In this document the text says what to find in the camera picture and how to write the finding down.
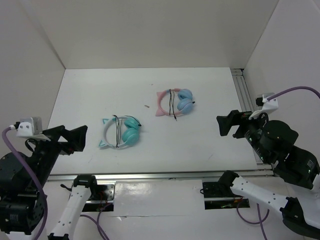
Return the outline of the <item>teal cat-ear headphones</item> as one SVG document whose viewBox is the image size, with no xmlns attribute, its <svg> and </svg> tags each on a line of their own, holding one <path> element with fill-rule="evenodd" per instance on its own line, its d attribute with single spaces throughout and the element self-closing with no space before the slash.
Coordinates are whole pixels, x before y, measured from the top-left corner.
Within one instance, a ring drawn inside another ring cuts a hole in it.
<svg viewBox="0 0 320 240">
<path fill-rule="evenodd" d="M 140 140 L 140 128 L 142 127 L 141 122 L 131 116 L 117 116 L 113 115 L 111 118 L 103 118 L 103 132 L 102 138 L 98 143 L 98 148 L 110 147 L 113 149 L 122 149 L 134 146 Z M 111 144 L 108 142 L 107 133 L 108 129 L 115 125 L 116 128 L 116 142 Z"/>
</svg>

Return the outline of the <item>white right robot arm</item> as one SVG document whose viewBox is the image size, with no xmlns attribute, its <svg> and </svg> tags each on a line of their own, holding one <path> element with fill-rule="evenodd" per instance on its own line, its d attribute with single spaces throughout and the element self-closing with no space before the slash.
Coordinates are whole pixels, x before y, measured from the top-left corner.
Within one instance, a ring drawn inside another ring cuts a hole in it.
<svg viewBox="0 0 320 240">
<path fill-rule="evenodd" d="M 320 238 L 320 165 L 314 154 L 295 146 L 299 134 L 280 120 L 270 120 L 266 113 L 257 118 L 251 112 L 232 110 L 217 116 L 219 133 L 246 139 L 260 160 L 273 167 L 273 172 L 294 191 L 294 196 L 276 194 L 259 187 L 234 171 L 227 170 L 218 180 L 223 196 L 243 196 L 274 211 L 294 233 Z"/>
</svg>

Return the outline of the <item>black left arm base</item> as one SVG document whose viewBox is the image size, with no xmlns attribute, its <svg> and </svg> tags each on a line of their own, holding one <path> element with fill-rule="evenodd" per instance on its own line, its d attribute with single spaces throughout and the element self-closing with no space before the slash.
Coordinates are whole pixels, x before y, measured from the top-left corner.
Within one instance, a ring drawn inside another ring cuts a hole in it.
<svg viewBox="0 0 320 240">
<path fill-rule="evenodd" d="M 92 194 L 86 201 L 82 212 L 113 212 L 115 198 L 115 183 L 98 184 Z"/>
</svg>

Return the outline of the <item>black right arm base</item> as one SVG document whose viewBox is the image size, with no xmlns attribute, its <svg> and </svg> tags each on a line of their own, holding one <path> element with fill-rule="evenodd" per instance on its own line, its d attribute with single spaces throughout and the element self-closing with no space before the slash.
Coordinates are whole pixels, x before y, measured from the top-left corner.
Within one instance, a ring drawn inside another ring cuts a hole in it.
<svg viewBox="0 0 320 240">
<path fill-rule="evenodd" d="M 236 195 L 215 182 L 203 182 L 199 191 L 204 197 L 204 208 L 206 210 L 250 208 L 249 200 L 243 196 Z"/>
</svg>

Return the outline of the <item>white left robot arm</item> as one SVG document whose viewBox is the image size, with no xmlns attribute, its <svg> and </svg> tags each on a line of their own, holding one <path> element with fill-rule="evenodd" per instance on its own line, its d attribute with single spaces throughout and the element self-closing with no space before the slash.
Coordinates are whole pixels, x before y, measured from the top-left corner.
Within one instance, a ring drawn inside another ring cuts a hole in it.
<svg viewBox="0 0 320 240">
<path fill-rule="evenodd" d="M 2 132 L 10 153 L 0 159 L 0 230 L 10 240 L 71 240 L 87 200 L 99 193 L 96 178 L 82 174 L 74 179 L 67 205 L 50 233 L 45 229 L 49 213 L 43 187 L 60 155 L 84 150 L 88 127 L 35 128 L 20 121 Z"/>
</svg>

